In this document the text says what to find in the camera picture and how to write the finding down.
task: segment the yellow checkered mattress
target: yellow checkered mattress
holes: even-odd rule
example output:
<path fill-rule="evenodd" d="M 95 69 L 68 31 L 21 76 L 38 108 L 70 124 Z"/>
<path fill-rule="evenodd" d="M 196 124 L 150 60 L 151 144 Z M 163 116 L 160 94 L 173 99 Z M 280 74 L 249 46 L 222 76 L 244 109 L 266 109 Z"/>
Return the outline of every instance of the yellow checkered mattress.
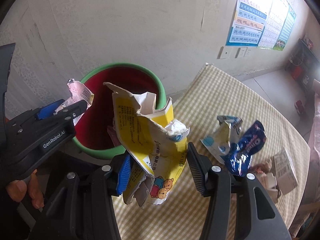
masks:
<path fill-rule="evenodd" d="M 252 164 L 279 152 L 282 147 L 292 158 L 298 187 L 283 195 L 276 204 L 289 228 L 297 212 L 306 184 L 310 149 L 296 129 L 266 100 L 244 84 L 215 68 L 205 65 L 193 83 L 175 105 L 174 115 L 190 127 L 188 141 L 193 142 L 199 154 L 207 155 L 219 164 L 200 142 L 218 127 L 217 115 L 235 115 L 243 119 L 247 130 L 258 119 L 267 135 L 263 149 L 254 155 Z M 196 190 L 188 164 L 161 205 L 146 204 L 140 209 L 135 200 L 125 205 L 122 197 L 113 198 L 116 220 L 123 240 L 199 239 L 204 224 L 209 198 Z M 227 239 L 233 239 L 236 202 L 231 201 Z"/>

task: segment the trash can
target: trash can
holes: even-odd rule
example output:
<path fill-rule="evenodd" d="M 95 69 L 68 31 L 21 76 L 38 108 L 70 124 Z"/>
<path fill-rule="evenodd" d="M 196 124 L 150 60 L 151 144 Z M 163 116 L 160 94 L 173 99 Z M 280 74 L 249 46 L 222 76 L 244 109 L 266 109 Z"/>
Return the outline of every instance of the trash can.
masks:
<path fill-rule="evenodd" d="M 159 78 L 149 69 L 131 63 L 111 63 L 100 66 L 88 73 L 82 80 L 94 93 L 92 106 L 76 125 L 74 143 L 88 155 L 97 159 L 111 159 L 122 154 L 125 148 L 114 147 L 107 126 L 113 126 L 112 91 L 103 85 L 111 82 L 134 94 L 155 93 L 156 108 L 166 104 L 164 87 Z"/>

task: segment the metal screw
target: metal screw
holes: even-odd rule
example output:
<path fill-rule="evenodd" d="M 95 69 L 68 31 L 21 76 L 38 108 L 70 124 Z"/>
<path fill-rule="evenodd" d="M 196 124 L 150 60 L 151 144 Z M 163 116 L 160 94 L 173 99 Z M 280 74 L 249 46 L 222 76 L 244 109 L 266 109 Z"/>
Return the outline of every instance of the metal screw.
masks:
<path fill-rule="evenodd" d="M 73 179 L 76 176 L 76 174 L 74 172 L 69 172 L 67 175 L 68 179 Z"/>
<path fill-rule="evenodd" d="M 110 165 L 104 165 L 101 168 L 103 171 L 110 171 L 111 170 L 111 166 Z"/>
<path fill-rule="evenodd" d="M 213 171 L 215 172 L 220 172 L 221 171 L 221 168 L 219 166 L 212 166 L 211 168 Z"/>
<path fill-rule="evenodd" d="M 248 173 L 248 174 L 247 174 L 247 178 L 248 178 L 248 179 L 254 179 L 254 178 L 255 178 L 255 175 L 252 174 L 252 173 Z"/>

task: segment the tiled floor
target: tiled floor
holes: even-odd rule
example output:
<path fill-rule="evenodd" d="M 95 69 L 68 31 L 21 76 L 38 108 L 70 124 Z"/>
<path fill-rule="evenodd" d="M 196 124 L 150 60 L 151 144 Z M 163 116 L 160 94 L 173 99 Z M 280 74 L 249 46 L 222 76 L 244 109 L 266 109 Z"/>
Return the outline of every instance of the tiled floor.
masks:
<path fill-rule="evenodd" d="M 291 77 L 290 73 L 281 69 L 245 80 L 243 84 L 251 88 L 276 108 L 302 136 L 305 136 L 305 133 L 311 130 L 312 123 L 300 121 L 300 116 L 294 107 L 294 103 L 298 100 L 301 100 L 302 103 L 305 104 L 306 96 L 297 82 Z"/>

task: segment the finger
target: finger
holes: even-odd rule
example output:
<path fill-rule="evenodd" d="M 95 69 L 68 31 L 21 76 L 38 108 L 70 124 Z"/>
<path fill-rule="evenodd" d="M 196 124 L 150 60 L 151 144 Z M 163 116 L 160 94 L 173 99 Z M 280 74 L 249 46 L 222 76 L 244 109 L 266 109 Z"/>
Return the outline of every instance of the finger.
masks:
<path fill-rule="evenodd" d="M 35 208 L 38 209 L 44 206 L 43 195 L 35 173 L 31 174 L 31 179 L 28 184 L 28 194 L 32 198 L 32 204 Z"/>
<path fill-rule="evenodd" d="M 36 198 L 32 199 L 31 202 L 36 209 L 39 209 L 40 207 L 44 207 L 43 195 L 40 190 L 37 192 Z"/>
<path fill-rule="evenodd" d="M 27 185 L 22 180 L 12 181 L 5 188 L 10 198 L 15 202 L 21 202 L 27 192 Z"/>

